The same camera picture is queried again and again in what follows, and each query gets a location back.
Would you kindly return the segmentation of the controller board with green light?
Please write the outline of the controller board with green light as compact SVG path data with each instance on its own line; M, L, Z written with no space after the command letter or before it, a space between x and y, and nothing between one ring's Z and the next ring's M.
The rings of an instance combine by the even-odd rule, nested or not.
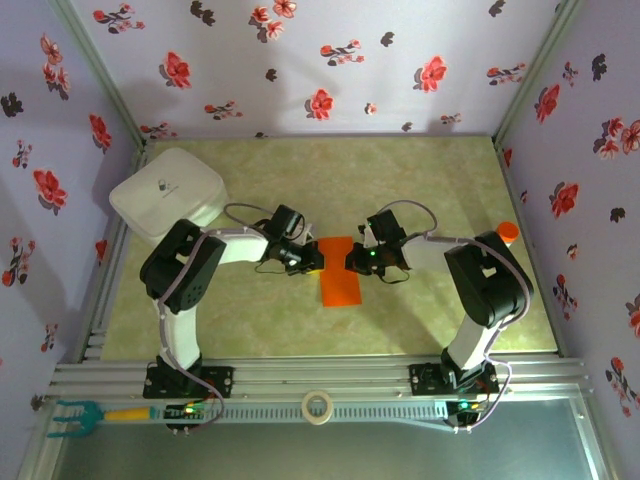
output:
M470 433L482 419L484 407L481 403L467 400L447 401L447 417L444 423L455 433Z
M165 426L173 436L189 436L220 420L224 407L215 405L213 401L188 402L186 404L168 405L162 414Z

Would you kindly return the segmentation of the grey metal sheet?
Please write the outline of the grey metal sheet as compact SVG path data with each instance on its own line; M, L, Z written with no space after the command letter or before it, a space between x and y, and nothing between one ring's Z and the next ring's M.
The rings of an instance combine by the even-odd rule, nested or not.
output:
M592 480L565 401L499 406L470 434L398 423L103 425L63 443L54 480Z

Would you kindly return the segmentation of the bottle with orange cap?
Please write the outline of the bottle with orange cap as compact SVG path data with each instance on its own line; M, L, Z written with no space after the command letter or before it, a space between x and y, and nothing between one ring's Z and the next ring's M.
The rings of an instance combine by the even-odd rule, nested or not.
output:
M520 237L520 229L517 224L505 221L496 227L496 233L507 247L511 247Z

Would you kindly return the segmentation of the white plastic lidded container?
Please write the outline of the white plastic lidded container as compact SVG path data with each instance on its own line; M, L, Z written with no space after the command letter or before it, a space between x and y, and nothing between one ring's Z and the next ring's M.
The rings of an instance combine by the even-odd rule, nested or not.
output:
M152 246L181 219L208 226L228 199L222 177L181 148L162 152L109 194L126 225Z

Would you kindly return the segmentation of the orange paper sheet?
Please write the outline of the orange paper sheet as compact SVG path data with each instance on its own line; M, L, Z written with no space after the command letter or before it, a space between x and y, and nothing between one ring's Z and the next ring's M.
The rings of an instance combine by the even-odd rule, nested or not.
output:
M351 252L351 237L325 237L318 240L324 256L324 268L320 272L322 303L328 307L347 307L362 303L359 277L345 267L346 256Z

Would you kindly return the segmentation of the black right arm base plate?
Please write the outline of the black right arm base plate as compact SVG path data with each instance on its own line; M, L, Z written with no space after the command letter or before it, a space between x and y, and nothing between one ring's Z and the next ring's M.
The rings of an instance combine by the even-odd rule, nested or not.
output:
M412 364L408 371L413 396L497 394L500 390L496 369L487 362L471 370L444 363Z

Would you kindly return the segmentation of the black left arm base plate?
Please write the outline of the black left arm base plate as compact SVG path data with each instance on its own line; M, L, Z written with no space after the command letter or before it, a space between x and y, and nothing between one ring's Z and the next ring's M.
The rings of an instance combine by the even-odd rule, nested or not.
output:
M230 366L204 366L196 362L189 370L203 382L212 385L223 398L229 398L234 383L234 369ZM148 365L142 396L145 399L206 398L212 392L167 365L162 360Z

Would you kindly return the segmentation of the white tape roll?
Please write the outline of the white tape roll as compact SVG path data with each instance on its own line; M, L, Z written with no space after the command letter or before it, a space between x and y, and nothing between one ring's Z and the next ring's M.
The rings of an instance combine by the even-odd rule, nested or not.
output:
M322 401L325 410L321 414L314 414L311 410L313 401ZM323 390L311 390L305 394L301 402L301 413L303 418L313 426L321 426L328 423L334 414L334 403L330 395Z

